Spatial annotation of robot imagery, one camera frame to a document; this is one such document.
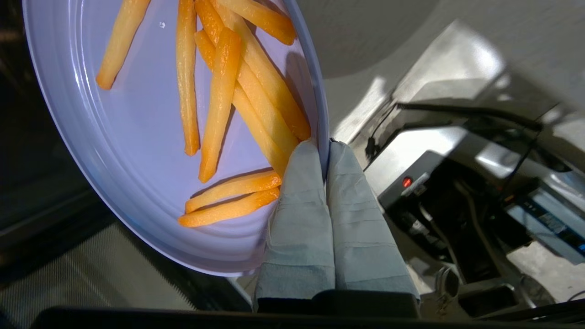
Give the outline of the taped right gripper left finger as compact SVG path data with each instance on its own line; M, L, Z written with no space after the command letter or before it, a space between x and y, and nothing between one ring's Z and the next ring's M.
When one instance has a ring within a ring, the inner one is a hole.
M335 288L332 221L319 152L301 142L291 154L266 234L253 306L274 299L311 300Z

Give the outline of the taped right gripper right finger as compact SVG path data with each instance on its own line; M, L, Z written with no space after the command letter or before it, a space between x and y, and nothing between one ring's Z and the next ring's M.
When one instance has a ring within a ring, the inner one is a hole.
M351 148L330 142L327 202L335 285L342 290L420 294Z

